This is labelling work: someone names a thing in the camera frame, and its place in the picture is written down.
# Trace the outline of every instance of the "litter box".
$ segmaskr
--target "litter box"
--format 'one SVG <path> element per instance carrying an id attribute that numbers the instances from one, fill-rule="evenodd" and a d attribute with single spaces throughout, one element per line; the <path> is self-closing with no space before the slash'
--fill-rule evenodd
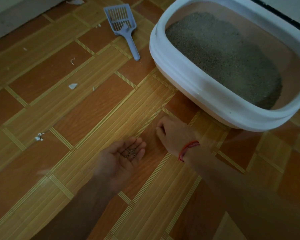
<path id="1" fill-rule="evenodd" d="M 170 43 L 165 29 L 193 12 L 208 12 L 230 22 L 272 60 L 282 78 L 282 91 L 271 110 L 242 99 Z M 274 129 L 300 108 L 300 30 L 250 0 L 176 0 L 152 30 L 149 47 L 156 66 L 176 88 L 232 128 Z"/>

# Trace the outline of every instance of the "person's left hand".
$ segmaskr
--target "person's left hand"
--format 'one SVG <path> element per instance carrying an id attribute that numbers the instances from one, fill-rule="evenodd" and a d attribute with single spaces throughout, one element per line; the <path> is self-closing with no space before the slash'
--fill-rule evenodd
<path id="1" fill-rule="evenodd" d="M 106 184 L 113 193 L 119 193 L 144 156 L 146 145 L 140 137 L 115 141 L 99 153 L 94 176 Z"/>

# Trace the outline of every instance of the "red bracelet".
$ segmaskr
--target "red bracelet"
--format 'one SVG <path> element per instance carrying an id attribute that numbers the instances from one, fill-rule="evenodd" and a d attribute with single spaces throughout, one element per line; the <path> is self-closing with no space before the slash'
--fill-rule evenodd
<path id="1" fill-rule="evenodd" d="M 187 144 L 182 148 L 182 150 L 180 151 L 179 156 L 178 156 L 178 160 L 184 162 L 183 156 L 184 156 L 185 153 L 187 152 L 188 148 L 192 148 L 192 147 L 195 147 L 195 146 L 200 146 L 199 141 L 193 140 L 193 141 L 190 141 L 189 143 L 187 143 Z"/>

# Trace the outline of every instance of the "wood-patterned floor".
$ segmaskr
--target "wood-patterned floor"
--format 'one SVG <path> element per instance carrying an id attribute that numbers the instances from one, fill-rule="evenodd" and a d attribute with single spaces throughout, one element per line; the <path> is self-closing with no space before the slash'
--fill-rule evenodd
<path id="1" fill-rule="evenodd" d="M 123 2 L 137 22 L 138 62 L 103 11 Z M 218 159 L 300 206 L 300 111 L 273 131 L 234 130 L 174 88 L 148 48 L 173 2 L 62 3 L 0 39 L 0 239 L 31 238 L 91 177 L 92 155 L 130 135 L 147 142 L 146 155 L 89 239 L 245 239 L 200 177 L 157 139 L 166 114 L 191 125 Z"/>

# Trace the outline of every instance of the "litter scoop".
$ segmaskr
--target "litter scoop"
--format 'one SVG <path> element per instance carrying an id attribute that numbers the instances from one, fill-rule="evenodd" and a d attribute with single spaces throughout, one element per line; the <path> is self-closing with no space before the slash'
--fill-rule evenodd
<path id="1" fill-rule="evenodd" d="M 135 60 L 140 60 L 139 52 L 131 36 L 131 33 L 136 29 L 137 24 L 129 4 L 105 7 L 104 12 L 114 34 L 123 36 L 128 42 L 133 58 Z"/>

